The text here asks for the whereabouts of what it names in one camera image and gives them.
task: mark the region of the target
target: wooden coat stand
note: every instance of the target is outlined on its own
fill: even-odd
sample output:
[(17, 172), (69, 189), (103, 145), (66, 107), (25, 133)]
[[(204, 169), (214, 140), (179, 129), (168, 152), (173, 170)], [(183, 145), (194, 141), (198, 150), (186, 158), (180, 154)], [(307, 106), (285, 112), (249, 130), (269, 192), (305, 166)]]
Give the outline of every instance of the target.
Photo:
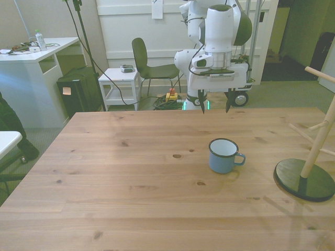
[[(335, 84), (334, 77), (310, 67), (306, 67), (305, 70)], [(325, 170), (315, 165), (319, 152), (335, 156), (335, 152), (322, 149), (334, 120), (335, 96), (323, 122), (308, 129), (309, 131), (320, 129), (315, 140), (294, 125), (289, 124), (289, 127), (313, 144), (306, 161), (294, 158), (285, 159), (279, 162), (275, 168), (275, 179), (289, 193), (305, 200), (317, 202), (329, 200), (335, 194), (333, 178)]]

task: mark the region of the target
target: water bottle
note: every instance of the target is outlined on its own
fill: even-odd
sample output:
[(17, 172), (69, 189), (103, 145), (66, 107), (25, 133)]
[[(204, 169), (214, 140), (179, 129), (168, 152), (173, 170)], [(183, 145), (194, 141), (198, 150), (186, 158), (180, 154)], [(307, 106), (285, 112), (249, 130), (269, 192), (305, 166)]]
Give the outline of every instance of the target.
[(41, 51), (46, 51), (47, 46), (46, 46), (46, 43), (44, 42), (43, 35), (40, 33), (39, 30), (36, 30), (36, 39), (37, 39), (37, 42), (38, 42), (38, 45), (39, 45)]

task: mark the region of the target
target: blue enamel mug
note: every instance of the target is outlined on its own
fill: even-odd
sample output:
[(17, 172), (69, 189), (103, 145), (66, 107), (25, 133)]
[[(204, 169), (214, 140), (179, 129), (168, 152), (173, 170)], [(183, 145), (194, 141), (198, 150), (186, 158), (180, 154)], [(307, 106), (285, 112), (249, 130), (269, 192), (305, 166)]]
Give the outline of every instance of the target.
[[(245, 155), (238, 153), (239, 148), (232, 140), (214, 139), (209, 144), (209, 150), (209, 167), (219, 174), (229, 173), (234, 166), (242, 166), (245, 163)], [(243, 161), (236, 163), (235, 156), (242, 157)]]

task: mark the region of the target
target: mug handle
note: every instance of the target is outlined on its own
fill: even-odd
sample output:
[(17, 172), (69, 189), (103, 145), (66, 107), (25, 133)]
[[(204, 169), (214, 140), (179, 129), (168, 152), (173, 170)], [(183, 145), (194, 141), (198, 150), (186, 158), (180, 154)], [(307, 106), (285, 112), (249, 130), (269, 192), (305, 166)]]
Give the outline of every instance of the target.
[(241, 153), (238, 153), (236, 154), (237, 156), (240, 156), (240, 157), (243, 157), (243, 161), (241, 163), (235, 163), (234, 162), (234, 165), (237, 165), (237, 166), (242, 166), (244, 163), (245, 163), (245, 155), (244, 154), (241, 154)]

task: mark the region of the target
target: mug rim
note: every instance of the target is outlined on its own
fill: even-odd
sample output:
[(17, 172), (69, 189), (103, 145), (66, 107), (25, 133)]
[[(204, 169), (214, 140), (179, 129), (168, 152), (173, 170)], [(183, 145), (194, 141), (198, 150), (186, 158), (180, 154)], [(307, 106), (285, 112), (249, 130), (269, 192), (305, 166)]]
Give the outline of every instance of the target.
[[(227, 140), (227, 141), (230, 141), (231, 143), (233, 143), (235, 146), (236, 146), (236, 152), (231, 154), (231, 155), (220, 155), (220, 154), (217, 154), (215, 152), (213, 152), (213, 150), (210, 148), (210, 145), (214, 142), (214, 141), (217, 141), (217, 140)], [(238, 152), (239, 152), (239, 147), (237, 146), (237, 144), (233, 141), (233, 140), (230, 140), (230, 139), (226, 139), (226, 138), (217, 138), (217, 139), (213, 139), (209, 145), (208, 145), (208, 148), (210, 150), (211, 153), (213, 153), (215, 156), (218, 156), (218, 157), (221, 157), (221, 158), (231, 158), (233, 156), (235, 156)]]

